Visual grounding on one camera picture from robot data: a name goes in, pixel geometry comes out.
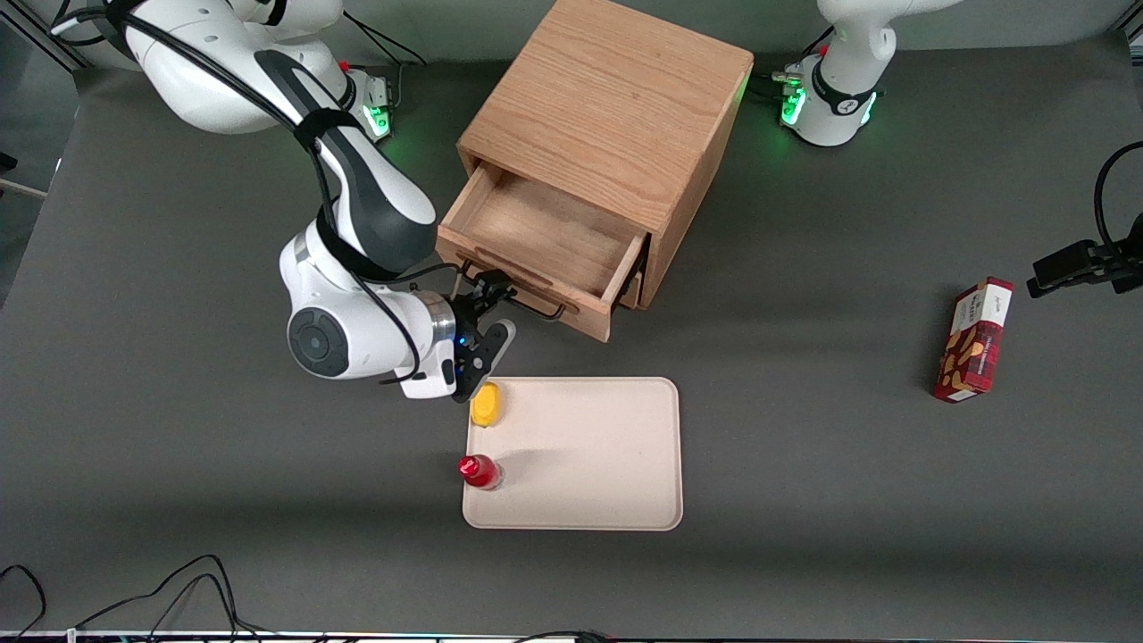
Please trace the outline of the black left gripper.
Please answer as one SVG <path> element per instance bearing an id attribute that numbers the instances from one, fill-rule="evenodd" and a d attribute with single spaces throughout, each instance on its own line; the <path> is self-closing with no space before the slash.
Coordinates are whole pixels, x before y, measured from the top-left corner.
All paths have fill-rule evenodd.
<path id="1" fill-rule="evenodd" d="M 1142 286 L 1142 212 L 1135 217 L 1127 236 L 1118 241 L 1111 240 L 1104 215 L 1097 212 L 1097 233 L 1100 246 L 1085 239 L 1034 262 L 1033 276 L 1026 280 L 1030 296 L 1042 298 L 1062 288 L 1102 282 L 1110 282 L 1116 294 L 1138 289 Z"/>

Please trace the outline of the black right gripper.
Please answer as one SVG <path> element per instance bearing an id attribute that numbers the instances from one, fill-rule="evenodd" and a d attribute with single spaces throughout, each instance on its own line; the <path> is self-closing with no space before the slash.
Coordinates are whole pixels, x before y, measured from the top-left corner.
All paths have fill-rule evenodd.
<path id="1" fill-rule="evenodd" d="M 485 386 L 491 364 L 483 349 L 483 335 L 479 330 L 488 304 L 499 304 L 514 296 L 511 278 L 502 270 L 482 271 L 477 278 L 458 274 L 455 278 L 455 297 L 449 302 L 455 319 L 454 328 L 454 402 L 469 403 Z"/>

